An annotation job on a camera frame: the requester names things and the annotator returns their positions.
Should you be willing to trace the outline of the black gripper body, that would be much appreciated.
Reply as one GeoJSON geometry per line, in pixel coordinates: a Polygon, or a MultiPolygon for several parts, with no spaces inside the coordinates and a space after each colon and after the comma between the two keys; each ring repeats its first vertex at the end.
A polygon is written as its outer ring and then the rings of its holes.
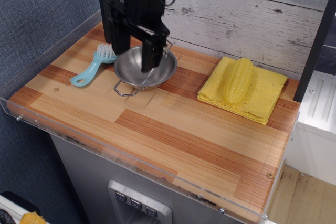
{"type": "Polygon", "coordinates": [[[120,0],[118,16],[128,19],[131,36],[142,42],[167,39],[170,31],[161,20],[167,6],[166,0],[120,0]]]}

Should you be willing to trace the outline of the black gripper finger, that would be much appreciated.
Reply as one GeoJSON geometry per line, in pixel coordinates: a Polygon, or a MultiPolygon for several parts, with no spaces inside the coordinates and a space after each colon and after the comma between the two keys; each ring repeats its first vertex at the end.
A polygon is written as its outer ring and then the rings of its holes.
{"type": "Polygon", "coordinates": [[[113,51],[116,55],[130,49],[129,21],[124,17],[110,18],[110,35],[113,51]]]}
{"type": "Polygon", "coordinates": [[[142,43],[141,71],[148,72],[160,64],[166,39],[157,41],[145,40],[142,43]]]}

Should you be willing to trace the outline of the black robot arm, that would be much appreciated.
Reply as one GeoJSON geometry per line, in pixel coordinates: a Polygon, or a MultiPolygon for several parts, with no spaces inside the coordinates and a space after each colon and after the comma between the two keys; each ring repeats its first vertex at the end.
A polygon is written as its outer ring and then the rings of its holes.
{"type": "Polygon", "coordinates": [[[160,64],[166,46],[168,28],[161,18],[165,0],[109,0],[109,26],[113,51],[120,55],[130,49],[130,37],[142,41],[141,71],[160,64]]]}

